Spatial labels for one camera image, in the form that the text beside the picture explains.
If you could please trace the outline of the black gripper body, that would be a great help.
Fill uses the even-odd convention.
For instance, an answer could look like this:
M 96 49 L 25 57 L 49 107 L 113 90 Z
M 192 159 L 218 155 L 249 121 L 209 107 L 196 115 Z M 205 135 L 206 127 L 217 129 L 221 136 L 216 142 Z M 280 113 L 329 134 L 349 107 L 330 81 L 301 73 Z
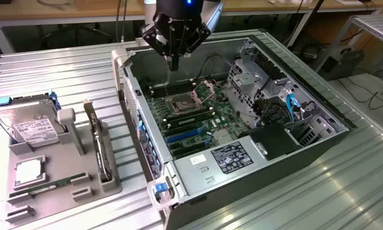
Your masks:
M 185 25 L 196 28 L 201 23 L 202 2 L 200 0 L 158 0 L 154 25 L 162 36 L 170 40 L 176 52 Z

